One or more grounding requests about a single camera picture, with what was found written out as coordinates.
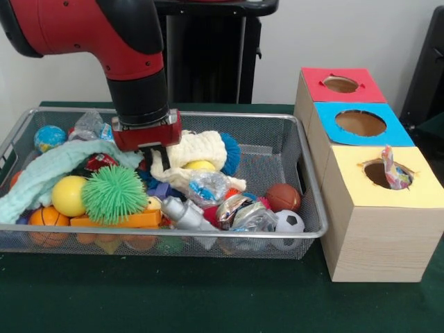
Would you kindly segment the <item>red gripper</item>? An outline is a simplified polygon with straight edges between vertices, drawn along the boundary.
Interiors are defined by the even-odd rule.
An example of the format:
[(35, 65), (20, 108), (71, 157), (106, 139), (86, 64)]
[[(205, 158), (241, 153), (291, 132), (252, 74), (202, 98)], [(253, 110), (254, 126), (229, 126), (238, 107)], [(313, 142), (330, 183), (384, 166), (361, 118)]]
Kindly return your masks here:
[(180, 111), (170, 109), (160, 121), (145, 126), (123, 125), (118, 117), (112, 118), (114, 142), (121, 151), (137, 151), (143, 148), (146, 170), (151, 171), (155, 152), (161, 155), (164, 171), (171, 168), (166, 146), (181, 140), (182, 124)]

